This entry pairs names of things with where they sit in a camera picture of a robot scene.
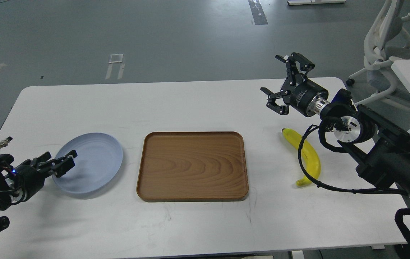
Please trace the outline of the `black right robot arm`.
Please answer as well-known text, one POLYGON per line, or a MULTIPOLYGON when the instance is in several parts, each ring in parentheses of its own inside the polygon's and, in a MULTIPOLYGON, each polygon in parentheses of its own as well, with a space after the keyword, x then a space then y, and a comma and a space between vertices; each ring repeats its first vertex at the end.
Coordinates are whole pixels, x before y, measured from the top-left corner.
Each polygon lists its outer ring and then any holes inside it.
POLYGON ((371 189, 345 190, 328 186, 304 172, 318 187, 354 194, 399 194, 410 198, 410 134, 365 105, 354 104, 351 93, 341 88, 328 101, 328 90, 307 77, 314 69, 312 61, 299 53, 276 59, 286 65, 287 77, 280 91, 267 95, 267 107, 280 115, 294 108, 305 117, 318 115, 318 130, 323 147, 335 153, 349 154, 356 162, 359 177, 373 185, 371 189))

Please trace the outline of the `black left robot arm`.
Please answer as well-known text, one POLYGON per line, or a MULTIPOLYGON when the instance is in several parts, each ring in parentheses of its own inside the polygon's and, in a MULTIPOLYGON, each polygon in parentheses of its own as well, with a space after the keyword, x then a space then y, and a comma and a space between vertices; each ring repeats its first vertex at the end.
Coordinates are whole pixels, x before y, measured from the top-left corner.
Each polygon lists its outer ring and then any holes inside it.
MULTIPOLYGON (((11 137, 2 140, 0 149, 8 146, 11 140, 11 137)), ((7 210, 13 205, 28 201, 44 187, 48 177, 60 178, 72 169, 76 157, 75 150, 55 159, 47 151, 39 157, 25 160, 18 166, 12 166, 14 157, 0 154, 0 210, 7 210)), ((0 216, 0 232, 9 225, 9 218, 0 216)))

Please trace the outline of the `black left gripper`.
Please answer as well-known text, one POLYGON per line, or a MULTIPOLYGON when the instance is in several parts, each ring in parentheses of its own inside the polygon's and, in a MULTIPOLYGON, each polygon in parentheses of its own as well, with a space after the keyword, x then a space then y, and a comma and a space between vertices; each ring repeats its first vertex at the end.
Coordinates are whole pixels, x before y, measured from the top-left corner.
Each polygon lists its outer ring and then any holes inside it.
POLYGON ((16 167, 15 179, 15 187, 19 187, 19 190, 11 195, 11 201, 28 201, 43 188, 47 177, 60 178, 72 169, 76 157, 77 151, 71 150, 62 157, 51 159, 50 152, 46 151, 39 157, 21 163, 16 167))

